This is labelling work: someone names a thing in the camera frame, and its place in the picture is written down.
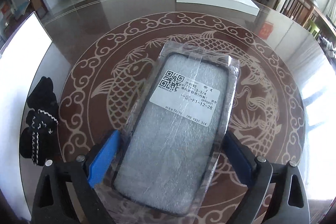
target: white panel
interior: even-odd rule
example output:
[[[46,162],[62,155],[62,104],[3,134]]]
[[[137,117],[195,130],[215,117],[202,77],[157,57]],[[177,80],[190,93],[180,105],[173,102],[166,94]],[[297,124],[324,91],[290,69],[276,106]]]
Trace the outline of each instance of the white panel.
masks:
[[[30,219],[22,188],[19,137],[35,73],[51,44],[35,13],[18,29],[0,59],[0,188],[17,216]]]

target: black clamp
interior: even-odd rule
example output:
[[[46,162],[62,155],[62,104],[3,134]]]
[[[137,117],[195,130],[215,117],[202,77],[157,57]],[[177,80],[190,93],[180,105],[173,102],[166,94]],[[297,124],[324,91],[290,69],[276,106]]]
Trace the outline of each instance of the black clamp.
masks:
[[[269,163],[255,157],[230,131],[223,140],[223,151],[240,182],[248,190],[226,224],[250,224],[254,221],[270,183],[275,189],[263,223],[310,223],[308,200],[299,168],[294,161],[286,165]]]
[[[112,135],[107,135],[104,141],[95,145],[86,156],[78,156],[76,161],[46,161],[35,193],[31,215],[33,224],[79,223],[66,182],[73,183],[78,201],[89,223],[115,224],[90,185],[92,173],[98,174],[101,178],[105,168],[102,171],[99,167],[111,162],[111,154],[104,152],[116,148],[116,143],[113,141],[113,136],[116,136],[114,133],[115,131]],[[295,162],[289,161],[286,165],[271,164],[263,156],[255,157],[251,150],[242,145],[229,131],[224,136],[222,148],[240,182],[248,187],[227,224],[251,224],[270,183],[276,183],[276,186],[263,223],[310,222],[305,188]]]

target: wooden chair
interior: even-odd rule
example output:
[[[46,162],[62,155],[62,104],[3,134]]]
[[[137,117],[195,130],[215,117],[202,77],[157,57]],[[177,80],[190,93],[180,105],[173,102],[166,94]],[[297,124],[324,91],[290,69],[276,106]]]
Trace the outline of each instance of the wooden chair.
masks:
[[[308,32],[310,32],[313,37],[317,37],[317,35],[320,32],[320,28],[317,27],[317,25],[315,24],[315,22],[313,22],[311,19],[308,20],[307,24],[305,25],[305,28],[308,30]]]
[[[285,0],[280,13],[289,17],[301,26],[305,26],[312,16],[313,10],[314,5],[310,0]]]

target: round table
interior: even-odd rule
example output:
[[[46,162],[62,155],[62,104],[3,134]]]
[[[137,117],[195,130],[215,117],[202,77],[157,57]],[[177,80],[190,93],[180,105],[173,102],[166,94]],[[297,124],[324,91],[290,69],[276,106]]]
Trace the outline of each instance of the round table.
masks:
[[[87,0],[45,22],[53,44],[37,75],[54,82],[63,160],[86,154],[107,131],[123,128],[168,39],[205,47],[240,61],[229,129],[255,155],[299,162],[311,219],[317,222],[336,196],[323,184],[335,177],[329,170],[332,144],[325,142],[332,138],[328,97],[334,94],[335,72],[311,34],[258,6],[255,17],[175,0]],[[22,177],[24,189],[26,180]],[[220,154],[197,221],[224,223],[246,189]]]

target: plastic bag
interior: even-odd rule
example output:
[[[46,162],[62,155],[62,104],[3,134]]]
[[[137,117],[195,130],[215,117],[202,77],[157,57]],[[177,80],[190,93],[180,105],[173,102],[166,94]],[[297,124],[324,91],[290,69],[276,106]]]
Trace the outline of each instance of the plastic bag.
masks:
[[[95,190],[117,223],[192,223],[230,118],[239,62],[168,41]]]

